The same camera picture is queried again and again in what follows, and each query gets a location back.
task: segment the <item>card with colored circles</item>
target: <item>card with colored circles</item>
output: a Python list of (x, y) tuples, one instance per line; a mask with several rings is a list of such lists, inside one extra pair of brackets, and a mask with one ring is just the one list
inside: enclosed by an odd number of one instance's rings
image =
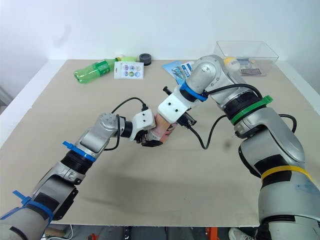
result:
[(144, 63), (136, 61), (116, 61), (114, 79), (144, 79)]

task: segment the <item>cable connector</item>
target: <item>cable connector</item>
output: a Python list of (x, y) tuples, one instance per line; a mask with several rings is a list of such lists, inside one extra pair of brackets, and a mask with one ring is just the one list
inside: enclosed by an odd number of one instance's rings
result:
[(145, 103), (142, 103), (142, 108), (141, 108), (141, 112), (148, 110), (148, 106)]

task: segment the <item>robotic arm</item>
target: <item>robotic arm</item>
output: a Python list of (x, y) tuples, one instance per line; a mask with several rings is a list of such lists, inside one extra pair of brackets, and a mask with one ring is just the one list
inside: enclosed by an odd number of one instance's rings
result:
[[(187, 128), (195, 120), (186, 113), (212, 98), (234, 125), (235, 134), (245, 139), (239, 156), (249, 171), (261, 178), (258, 240), (320, 239), (320, 191), (306, 172), (303, 148), (254, 87), (227, 71), (222, 59), (204, 56), (193, 65), (188, 80), (158, 106), (159, 115), (169, 124)], [(111, 137), (136, 140), (144, 146), (157, 146), (149, 134), (155, 127), (151, 110), (142, 109), (132, 121), (112, 113), (102, 114), (37, 184), (31, 197), (22, 198), (22, 207), (1, 217), (1, 239), (40, 239), (51, 220), (61, 219), (73, 203), (87, 170), (108, 145)]]
[(78, 193), (75, 186), (83, 181), (110, 138), (122, 136), (139, 142), (142, 134), (154, 127), (154, 116), (146, 106), (131, 121), (113, 113), (101, 114), (74, 145), (63, 143), (70, 151), (44, 175), (30, 196), (13, 192), (21, 198), (22, 207), (1, 217), (0, 239), (40, 239), (47, 225), (68, 211)]
[(261, 178), (258, 240), (320, 240), (320, 191), (305, 170), (297, 137), (267, 104), (272, 98), (245, 87), (215, 55), (201, 57), (186, 83), (158, 107), (169, 123), (211, 97), (245, 139), (238, 150), (250, 173)]

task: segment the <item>blue cable tie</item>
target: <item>blue cable tie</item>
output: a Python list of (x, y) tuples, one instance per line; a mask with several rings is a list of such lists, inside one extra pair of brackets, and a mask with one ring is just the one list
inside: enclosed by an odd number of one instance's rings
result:
[(72, 143), (64, 141), (62, 144), (65, 145), (68, 149), (70, 149), (70, 150), (76, 152), (77, 154), (85, 157), (86, 159), (90, 160), (91, 162), (95, 162), (97, 160), (95, 157), (91, 156), (90, 154), (85, 153), (84, 151), (82, 151), (80, 148), (77, 148)]
[(208, 99), (207, 96), (203, 96), (201, 94), (196, 93), (195, 91), (193, 91), (186, 82), (184, 82), (181, 87), (180, 90), (185, 90), (187, 91), (190, 95), (194, 96), (195, 98), (199, 99), (201, 102), (204, 102), (205, 100)]
[(13, 209), (13, 211), (10, 211), (8, 214), (3, 216), (4, 218), (9, 217), (10, 215), (12, 215), (13, 213), (15, 213), (16, 211), (18, 211), (20, 209), (24, 209), (27, 204), (36, 206), (37, 208), (42, 209), (43, 211), (45, 211), (45, 213), (49, 216), (49, 223), (54, 218), (52, 211), (48, 207), (46, 207), (45, 205), (43, 205), (43, 204), (41, 204), (41, 203), (39, 203), (37, 201), (31, 201), (31, 197), (30, 196), (24, 196), (21, 192), (19, 192), (17, 190), (14, 190), (12, 193), (22, 200), (21, 201), (22, 207), (17, 207), (15, 209)]

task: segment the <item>shoe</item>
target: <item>shoe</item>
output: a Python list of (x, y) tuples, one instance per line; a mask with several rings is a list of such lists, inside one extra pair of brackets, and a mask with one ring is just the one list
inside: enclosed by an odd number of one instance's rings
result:
[(230, 240), (253, 240), (253, 238), (236, 227), (231, 227), (229, 230)]

